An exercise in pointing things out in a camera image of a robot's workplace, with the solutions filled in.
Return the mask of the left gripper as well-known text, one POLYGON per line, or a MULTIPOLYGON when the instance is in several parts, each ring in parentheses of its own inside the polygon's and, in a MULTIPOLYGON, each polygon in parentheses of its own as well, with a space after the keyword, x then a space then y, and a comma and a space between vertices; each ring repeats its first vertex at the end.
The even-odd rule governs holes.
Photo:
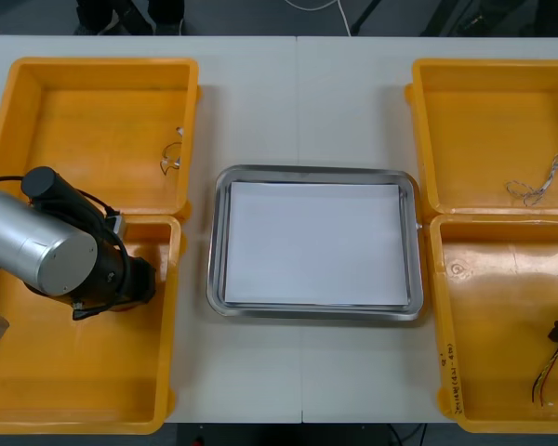
POLYGON ((142 257, 130 258, 129 282, 126 285, 122 306, 149 303, 155 295, 156 269, 142 257))

